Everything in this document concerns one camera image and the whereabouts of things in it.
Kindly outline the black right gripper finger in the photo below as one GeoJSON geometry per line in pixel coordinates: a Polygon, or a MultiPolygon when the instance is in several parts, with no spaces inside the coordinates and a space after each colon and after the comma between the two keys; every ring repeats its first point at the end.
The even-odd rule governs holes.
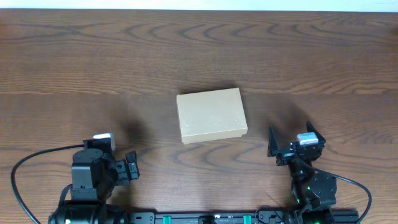
{"type": "Polygon", "coordinates": [[[319,144],[325,144],[326,139],[315,129],[313,124],[310,121],[306,122],[307,132],[308,133],[315,133],[316,137],[318,138],[319,144]]]}
{"type": "Polygon", "coordinates": [[[274,131],[271,127],[269,127],[269,142],[267,148],[267,156],[275,157],[277,155],[277,151],[279,150],[274,131]]]}

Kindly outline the cardboard box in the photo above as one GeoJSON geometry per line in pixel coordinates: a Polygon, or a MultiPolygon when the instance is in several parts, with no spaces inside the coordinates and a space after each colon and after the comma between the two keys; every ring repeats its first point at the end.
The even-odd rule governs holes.
{"type": "Polygon", "coordinates": [[[239,88],[177,95],[183,144],[237,138],[248,125],[239,88]]]}

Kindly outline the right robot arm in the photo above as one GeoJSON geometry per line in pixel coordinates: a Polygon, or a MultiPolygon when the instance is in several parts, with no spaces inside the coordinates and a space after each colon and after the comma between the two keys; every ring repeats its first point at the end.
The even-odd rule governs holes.
{"type": "Polygon", "coordinates": [[[287,149],[279,149],[270,132],[268,156],[276,157],[278,166],[288,166],[291,191],[296,206],[284,214],[284,223],[336,222],[331,206],[336,203],[336,178],[316,171],[312,162],[317,160],[325,147],[325,138],[307,121],[307,132],[298,134],[297,140],[287,149]]]}

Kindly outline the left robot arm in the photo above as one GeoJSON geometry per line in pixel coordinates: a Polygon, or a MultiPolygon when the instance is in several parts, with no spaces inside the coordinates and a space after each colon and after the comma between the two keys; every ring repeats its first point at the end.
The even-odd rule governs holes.
{"type": "Polygon", "coordinates": [[[115,187],[129,185],[140,176],[137,154],[132,151],[116,160],[114,136],[96,134],[83,141],[83,149],[74,153],[72,184],[66,186],[49,223],[60,224],[222,224],[282,223],[276,210],[227,213],[155,213],[130,212],[107,204],[115,187]]]}

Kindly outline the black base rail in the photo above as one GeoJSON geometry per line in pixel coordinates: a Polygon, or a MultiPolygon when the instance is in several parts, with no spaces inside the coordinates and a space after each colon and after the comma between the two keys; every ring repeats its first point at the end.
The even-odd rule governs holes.
{"type": "Polygon", "coordinates": [[[291,224],[291,223],[357,223],[358,212],[332,210],[305,212],[303,217],[292,212],[270,208],[256,212],[221,213],[154,213],[129,215],[129,224],[291,224]]]}

